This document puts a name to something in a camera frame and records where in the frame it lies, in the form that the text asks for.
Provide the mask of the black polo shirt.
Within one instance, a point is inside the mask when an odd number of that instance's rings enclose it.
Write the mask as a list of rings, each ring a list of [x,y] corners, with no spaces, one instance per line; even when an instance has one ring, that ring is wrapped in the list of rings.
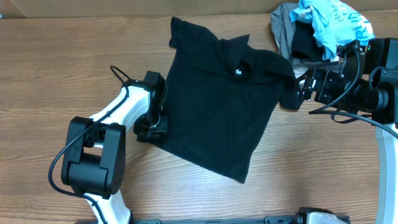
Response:
[[[240,183],[276,106],[301,106],[295,73],[283,56],[249,46],[248,35],[219,39],[173,17],[176,50],[167,75],[165,139],[157,146]]]

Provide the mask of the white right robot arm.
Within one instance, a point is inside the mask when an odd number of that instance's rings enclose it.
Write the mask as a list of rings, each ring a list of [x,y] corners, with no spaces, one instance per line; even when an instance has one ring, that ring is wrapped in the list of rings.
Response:
[[[376,128],[379,199],[376,223],[397,223],[397,39],[358,40],[337,47],[341,70],[309,68],[298,77],[299,95],[323,106],[312,114],[365,121]]]

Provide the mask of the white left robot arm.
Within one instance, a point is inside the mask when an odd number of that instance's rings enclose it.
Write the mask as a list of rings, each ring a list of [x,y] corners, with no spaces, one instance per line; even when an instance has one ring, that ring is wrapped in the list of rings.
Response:
[[[70,121],[62,152],[61,180],[92,207],[97,223],[132,223],[121,185],[125,175],[126,134],[131,129],[140,142],[160,141],[167,135],[163,105],[168,89],[158,72],[134,80],[116,67],[120,94],[89,118]]]

